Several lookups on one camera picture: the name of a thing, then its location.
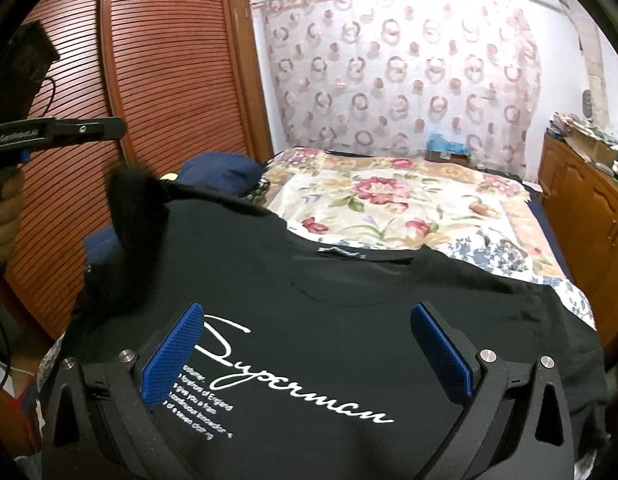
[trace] white wall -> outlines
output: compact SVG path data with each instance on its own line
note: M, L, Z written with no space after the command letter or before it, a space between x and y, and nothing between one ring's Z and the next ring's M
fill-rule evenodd
M588 88L585 61L578 35L557 0L519 0L532 27L542 63L542 89L538 109L527 133L527 175L535 180L542 153L542 138L555 111L582 114L582 92ZM286 148L259 12L254 13L256 43L262 68L267 113L275 152Z
M606 98L609 102L609 127L614 134L618 134L618 55L602 31L599 30L599 34L602 43Z

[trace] patterned curtain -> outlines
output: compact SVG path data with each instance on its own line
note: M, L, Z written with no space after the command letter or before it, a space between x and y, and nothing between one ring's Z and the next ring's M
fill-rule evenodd
M524 175L540 59L514 0L260 4L290 145L418 156L433 133Z

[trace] navy blue cloth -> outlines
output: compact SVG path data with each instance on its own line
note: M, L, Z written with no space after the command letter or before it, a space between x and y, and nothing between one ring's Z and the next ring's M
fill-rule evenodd
M553 251L553 256L555 256L555 259L558 262L560 268L562 269L562 272L564 272L564 275L569 279L569 281L572 282L573 277L571 276L569 266L567 265L567 260L564 258L564 254L562 254L562 251L560 250L560 246L558 245L558 239L555 237L553 229L551 229L551 224L549 223L549 219L544 212L544 207L542 206L542 200L540 199L540 196L535 190L531 189L529 186L524 186L524 188L529 192L529 195L531 196L531 202L528 202L531 213L535 216L538 224L540 224L542 232L547 238L549 246L551 247L551 251Z
M232 196L242 196L258 184L264 171L265 168L248 156L209 152L187 160L180 168L176 182L203 185ZM112 225L84 237L87 263L103 261L116 245L118 238Z

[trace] hand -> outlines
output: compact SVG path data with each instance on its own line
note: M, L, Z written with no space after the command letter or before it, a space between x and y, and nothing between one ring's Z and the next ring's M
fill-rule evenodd
M24 183L24 173L15 170L14 176L3 186L0 201L0 263L6 262L14 254L16 235L20 230L20 214L24 207Z

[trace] wooden cabinet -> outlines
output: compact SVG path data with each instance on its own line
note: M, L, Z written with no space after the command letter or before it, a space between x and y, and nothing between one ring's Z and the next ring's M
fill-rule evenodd
M544 138L538 179L573 281L591 303L612 360L618 348L618 183L550 136Z

